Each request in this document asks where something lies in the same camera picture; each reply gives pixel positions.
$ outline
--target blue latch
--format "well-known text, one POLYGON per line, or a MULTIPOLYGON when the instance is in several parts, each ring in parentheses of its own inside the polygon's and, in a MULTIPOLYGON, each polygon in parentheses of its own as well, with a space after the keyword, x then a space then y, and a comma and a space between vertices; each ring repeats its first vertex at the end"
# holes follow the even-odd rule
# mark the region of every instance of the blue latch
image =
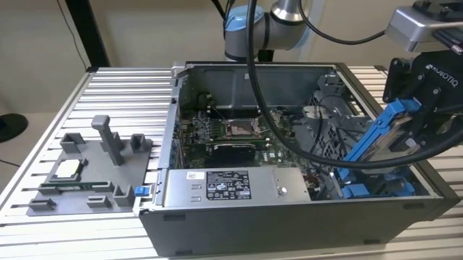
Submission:
POLYGON ((139 186, 135 188, 135 196, 137 197, 147 197, 150 196, 150 186, 139 186))
POLYGON ((345 198, 347 199, 358 196, 370 195, 367 187, 363 184, 346 185, 346 187, 342 188, 342 193, 345 194, 345 198))

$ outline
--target aluminum extrusion table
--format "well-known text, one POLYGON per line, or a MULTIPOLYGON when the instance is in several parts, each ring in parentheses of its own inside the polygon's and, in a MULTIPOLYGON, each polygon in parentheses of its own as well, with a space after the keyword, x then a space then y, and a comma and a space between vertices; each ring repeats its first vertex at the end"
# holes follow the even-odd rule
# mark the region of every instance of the aluminum extrusion table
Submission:
MULTIPOLYGON (((385 106, 387 72, 375 67, 350 67, 385 106)), ((171 71, 102 68, 87 73, 17 175, 0 195, 0 258, 15 259, 151 259, 158 258, 134 213, 27 216, 27 203, 46 180, 62 152, 67 132, 98 139, 91 128, 97 114, 111 116, 111 128, 122 138, 143 133, 154 140, 146 183, 158 177, 159 149, 171 92, 171 71)), ((463 197, 463 147, 430 160, 463 197)), ((463 203, 433 222, 414 224, 387 245, 357 246, 203 259, 463 259, 463 203)))

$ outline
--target power supply label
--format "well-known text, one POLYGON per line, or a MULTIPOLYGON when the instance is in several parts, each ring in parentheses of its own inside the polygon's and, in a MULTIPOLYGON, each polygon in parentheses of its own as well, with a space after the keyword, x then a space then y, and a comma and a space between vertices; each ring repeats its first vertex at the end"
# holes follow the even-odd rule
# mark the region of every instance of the power supply label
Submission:
POLYGON ((247 171, 207 172, 209 200, 251 199, 247 171))

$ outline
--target robotiq logo text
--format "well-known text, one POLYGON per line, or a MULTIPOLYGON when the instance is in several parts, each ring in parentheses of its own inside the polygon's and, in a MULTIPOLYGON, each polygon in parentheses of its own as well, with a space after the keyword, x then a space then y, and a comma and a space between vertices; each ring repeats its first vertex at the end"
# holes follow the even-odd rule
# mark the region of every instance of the robotiq logo text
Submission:
POLYGON ((434 72, 437 72, 439 74, 439 76, 449 81, 449 83, 454 86, 454 88, 457 88, 459 82, 458 80, 451 76, 449 75, 447 72, 443 72, 441 69, 438 69, 434 65, 429 64, 426 66, 427 69, 433 70, 434 72))

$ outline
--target open computer chassis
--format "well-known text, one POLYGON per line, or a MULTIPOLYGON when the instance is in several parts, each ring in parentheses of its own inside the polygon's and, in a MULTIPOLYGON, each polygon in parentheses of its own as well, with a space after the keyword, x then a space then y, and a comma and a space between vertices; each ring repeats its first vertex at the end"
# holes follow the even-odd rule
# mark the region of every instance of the open computer chassis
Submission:
MULTIPOLYGON (((259 63, 271 116, 314 154, 342 159, 382 107, 342 63, 259 63)), ((262 118, 245 64, 189 62, 177 76, 153 197, 141 219, 162 256, 387 243, 459 201, 425 161, 355 172, 295 155, 262 118)))

